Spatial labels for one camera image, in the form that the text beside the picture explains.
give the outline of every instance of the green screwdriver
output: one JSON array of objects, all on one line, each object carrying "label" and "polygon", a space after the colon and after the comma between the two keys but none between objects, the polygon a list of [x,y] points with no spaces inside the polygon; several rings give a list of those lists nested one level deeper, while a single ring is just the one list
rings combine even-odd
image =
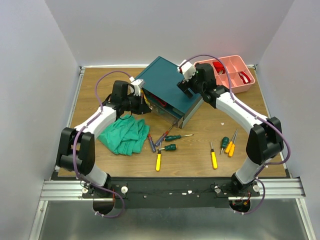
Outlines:
[{"label": "green screwdriver", "polygon": [[176,140],[176,139],[180,139],[180,138],[183,138],[183,137],[190,137],[190,136],[193,136],[194,134],[189,134],[189,135],[184,135],[184,136],[181,136],[181,135],[173,135],[173,136],[166,136],[164,138],[164,140],[166,142],[170,142],[170,141],[173,141],[173,140]]},{"label": "green screwdriver", "polygon": [[174,151],[177,150],[177,146],[175,144],[170,144],[168,146],[164,146],[164,148],[160,148],[159,150]]},{"label": "green screwdriver", "polygon": [[229,143],[229,138],[228,138],[227,136],[225,136],[224,138],[222,138],[220,155],[222,154],[222,152],[224,151],[224,149],[227,147],[228,143]]}]

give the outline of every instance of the gray floor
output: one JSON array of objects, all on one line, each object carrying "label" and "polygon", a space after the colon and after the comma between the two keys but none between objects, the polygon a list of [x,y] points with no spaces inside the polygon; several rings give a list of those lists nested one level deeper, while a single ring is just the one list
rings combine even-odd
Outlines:
[{"label": "gray floor", "polygon": [[90,202],[50,202],[41,240],[304,240],[294,199],[266,199],[255,213],[230,209],[127,209],[116,219],[95,216]]}]

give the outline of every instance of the toolbox lid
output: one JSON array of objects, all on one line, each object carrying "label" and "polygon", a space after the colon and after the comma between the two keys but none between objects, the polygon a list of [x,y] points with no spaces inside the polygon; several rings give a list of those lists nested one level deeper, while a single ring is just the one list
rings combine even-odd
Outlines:
[{"label": "toolbox lid", "polygon": [[188,98],[177,86],[184,76],[177,71],[177,65],[158,56],[135,79],[143,79],[143,89],[156,95],[184,114],[193,106],[200,94]]}]

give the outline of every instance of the yellow screwdriver handle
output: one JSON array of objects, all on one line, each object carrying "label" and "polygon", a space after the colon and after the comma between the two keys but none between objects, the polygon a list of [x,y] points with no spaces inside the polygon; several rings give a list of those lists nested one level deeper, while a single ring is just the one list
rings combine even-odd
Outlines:
[{"label": "yellow screwdriver handle", "polygon": [[158,153],[156,157],[156,165],[155,165],[155,170],[157,172],[160,171],[160,164],[161,164],[161,153]]},{"label": "yellow screwdriver handle", "polygon": [[229,157],[232,157],[234,155],[235,147],[236,147],[236,145],[232,144],[230,151],[229,151],[229,154],[228,154]]},{"label": "yellow screwdriver handle", "polygon": [[228,144],[228,146],[226,147],[226,149],[225,149],[225,151],[224,151],[226,154],[229,153],[230,148],[231,148],[232,145],[233,145],[233,143],[232,143],[232,141],[230,141],[229,144]]},{"label": "yellow screwdriver handle", "polygon": [[212,166],[213,169],[217,169],[218,168],[218,163],[217,163],[217,158],[216,158],[216,154],[215,152],[211,152],[211,159],[212,159]]}]

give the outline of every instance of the yellow screwdriver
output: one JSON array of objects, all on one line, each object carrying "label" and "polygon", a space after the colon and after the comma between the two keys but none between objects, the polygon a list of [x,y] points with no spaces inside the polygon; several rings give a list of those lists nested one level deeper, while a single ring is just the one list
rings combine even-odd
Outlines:
[{"label": "yellow screwdriver", "polygon": [[217,158],[216,158],[214,146],[212,145],[212,141],[210,142],[210,145],[211,145],[211,160],[212,160],[212,166],[213,166],[213,169],[217,169],[217,168],[218,168]]},{"label": "yellow screwdriver", "polygon": [[233,143],[231,145],[228,157],[232,157],[234,155],[234,151],[235,151],[235,147],[236,147],[236,138],[237,138],[237,134],[235,135],[234,139],[233,139]]},{"label": "yellow screwdriver", "polygon": [[235,133],[234,133],[233,137],[231,138],[231,141],[229,142],[228,146],[225,148],[225,151],[224,151],[224,152],[225,152],[226,154],[229,153],[230,148],[231,148],[231,146],[232,146],[232,144],[233,144],[233,141],[234,141],[234,139],[235,139],[236,136],[237,136],[237,133],[238,133],[238,129],[235,130]]},{"label": "yellow screwdriver", "polygon": [[160,142],[160,145],[159,145],[158,154],[157,154],[157,156],[156,156],[155,170],[156,170],[157,172],[160,171],[160,164],[161,164],[161,142]]}]

